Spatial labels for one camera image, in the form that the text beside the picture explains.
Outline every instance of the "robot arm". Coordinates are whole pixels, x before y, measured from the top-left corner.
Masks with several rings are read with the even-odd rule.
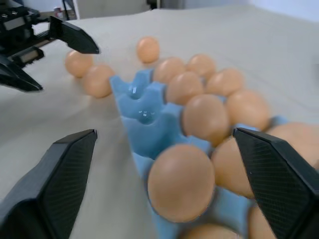
[[[49,29],[35,35],[33,25],[49,22]],[[0,9],[0,85],[24,92],[43,88],[22,68],[44,57],[40,47],[62,40],[84,54],[98,54],[94,40],[82,29],[58,18],[43,18],[24,6]]]

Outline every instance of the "brown egg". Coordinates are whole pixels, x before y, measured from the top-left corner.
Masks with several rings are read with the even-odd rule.
[[[205,54],[194,55],[187,64],[187,70],[197,73],[206,81],[215,73],[215,62]]]
[[[266,218],[258,206],[253,207],[248,219],[249,239],[276,239]]]
[[[206,84],[206,93],[229,96],[244,87],[243,74],[234,69],[227,68],[214,74]]]
[[[155,67],[153,80],[168,84],[175,76],[185,71],[185,64],[180,58],[170,57]]]
[[[166,89],[166,101],[185,105],[191,98],[204,94],[200,77],[191,71],[175,76]]]
[[[196,226],[185,234],[179,237],[179,239],[237,239],[236,233],[233,231],[214,224],[204,224]]]
[[[193,97],[184,108],[182,126],[186,135],[207,140],[213,146],[220,144],[230,129],[227,111],[213,95]]]
[[[112,92],[109,78],[114,75],[112,68],[107,65],[91,67],[83,78],[84,91],[96,98],[108,96]]]
[[[159,59],[159,49],[159,42],[151,36],[146,36],[139,40],[136,46],[136,53],[143,63],[152,63]]]
[[[242,89],[230,95],[226,108],[232,125],[243,123],[264,130],[271,117],[270,107],[257,92]]]
[[[291,122],[267,133],[287,141],[312,167],[319,169],[319,126]]]
[[[71,51],[66,55],[65,68],[73,76],[83,77],[91,66],[93,66],[93,56]]]
[[[214,192],[214,167],[194,145],[176,144],[155,160],[148,178],[149,198],[156,212],[175,223],[196,219]]]
[[[254,198],[235,138],[229,138],[219,145],[211,160],[215,167],[216,185],[238,195]]]

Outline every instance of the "table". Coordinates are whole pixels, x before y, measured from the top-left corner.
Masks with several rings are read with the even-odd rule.
[[[261,92],[274,114],[319,122],[319,26],[252,6],[153,10],[136,15],[72,22],[98,43],[107,62],[126,81],[143,69],[139,38],[152,35],[161,58],[195,53],[213,57],[219,69],[237,67],[247,87]],[[47,28],[36,26],[36,31]],[[56,140],[77,131],[98,131],[87,191],[71,239],[151,239],[154,227],[142,183],[113,96],[86,96],[66,72],[63,42],[43,48],[46,57],[26,68],[45,91],[24,94],[0,87],[0,198],[34,167]]]

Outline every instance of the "egg carton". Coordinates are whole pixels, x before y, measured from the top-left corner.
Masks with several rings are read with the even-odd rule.
[[[208,156],[214,148],[210,142],[194,136],[185,136],[181,128],[183,106],[166,103],[166,85],[152,82],[153,69],[139,71],[130,83],[119,76],[110,79],[121,120],[127,130],[133,159],[147,193],[148,174],[156,157],[168,147],[177,144],[193,144]],[[284,117],[273,117],[271,126],[287,123]],[[258,130],[244,124],[244,127]],[[223,225],[244,239],[248,238],[247,218],[253,200],[216,186],[213,199],[206,212],[190,223],[172,223],[158,215],[148,200],[158,239],[176,239],[185,229],[202,223]]]

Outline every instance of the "white wall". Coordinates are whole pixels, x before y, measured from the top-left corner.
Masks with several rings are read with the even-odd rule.
[[[40,12],[53,11],[56,6],[64,9],[62,0],[23,0],[23,2],[25,6]]]
[[[80,19],[127,15],[146,11],[146,0],[73,0]]]
[[[319,22],[319,0],[251,0],[270,11]]]
[[[185,8],[198,8],[207,6],[222,6],[227,4],[249,3],[250,0],[184,0]]]

